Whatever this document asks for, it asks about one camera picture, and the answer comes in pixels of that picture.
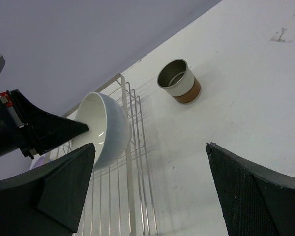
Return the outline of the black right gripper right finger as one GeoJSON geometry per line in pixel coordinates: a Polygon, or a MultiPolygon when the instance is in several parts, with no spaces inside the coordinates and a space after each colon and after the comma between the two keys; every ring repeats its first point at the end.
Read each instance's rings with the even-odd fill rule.
{"type": "Polygon", "coordinates": [[[295,236],[295,178],[206,146],[230,236],[295,236]]]}

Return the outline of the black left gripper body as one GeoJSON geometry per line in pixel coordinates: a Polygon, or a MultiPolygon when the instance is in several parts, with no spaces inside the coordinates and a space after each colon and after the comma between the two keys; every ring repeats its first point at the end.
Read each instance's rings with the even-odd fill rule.
{"type": "Polygon", "coordinates": [[[0,157],[17,149],[31,159],[39,154],[36,111],[19,90],[0,93],[0,157]]]}

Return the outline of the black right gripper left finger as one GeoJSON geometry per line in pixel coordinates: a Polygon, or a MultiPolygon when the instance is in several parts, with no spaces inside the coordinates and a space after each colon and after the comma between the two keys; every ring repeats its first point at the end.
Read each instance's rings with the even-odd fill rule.
{"type": "Polygon", "coordinates": [[[0,236],[71,236],[78,231],[93,169],[89,143],[0,180],[0,236]]]}

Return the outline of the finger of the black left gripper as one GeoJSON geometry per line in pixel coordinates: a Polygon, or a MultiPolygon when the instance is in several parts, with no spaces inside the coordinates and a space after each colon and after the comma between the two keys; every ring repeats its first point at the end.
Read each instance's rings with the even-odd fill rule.
{"type": "Polygon", "coordinates": [[[11,91],[10,98],[23,125],[14,125],[11,130],[12,137],[21,151],[51,151],[89,131],[86,124],[38,108],[18,90],[11,91]]]}

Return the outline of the purple plate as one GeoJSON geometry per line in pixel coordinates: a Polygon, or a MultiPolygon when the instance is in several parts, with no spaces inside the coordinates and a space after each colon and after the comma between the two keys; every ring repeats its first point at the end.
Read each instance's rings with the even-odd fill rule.
{"type": "Polygon", "coordinates": [[[49,163],[51,160],[49,159],[49,158],[47,158],[47,157],[45,157],[45,156],[41,156],[41,157],[39,157],[37,160],[35,160],[34,161],[34,163],[32,164],[32,166],[31,166],[31,170],[32,169],[35,169],[35,168],[37,168],[37,167],[40,167],[40,166],[42,166],[42,165],[44,165],[44,164],[47,164],[47,163],[49,163]]]}

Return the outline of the white bowl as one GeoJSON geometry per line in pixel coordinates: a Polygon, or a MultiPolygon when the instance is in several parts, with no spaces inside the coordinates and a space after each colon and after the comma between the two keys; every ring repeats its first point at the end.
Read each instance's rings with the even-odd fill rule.
{"type": "Polygon", "coordinates": [[[86,124],[88,131],[72,139],[72,149],[93,143],[94,171],[115,163],[130,144],[132,128],[126,112],[104,94],[89,93],[82,100],[75,121],[86,124]]]}

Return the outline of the brown white cup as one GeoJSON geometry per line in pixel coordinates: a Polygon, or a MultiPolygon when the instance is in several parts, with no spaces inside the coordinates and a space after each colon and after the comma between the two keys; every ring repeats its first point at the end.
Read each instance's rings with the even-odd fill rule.
{"type": "Polygon", "coordinates": [[[201,93],[201,84],[183,59],[168,63],[159,72],[157,84],[180,104],[192,103],[201,93]]]}

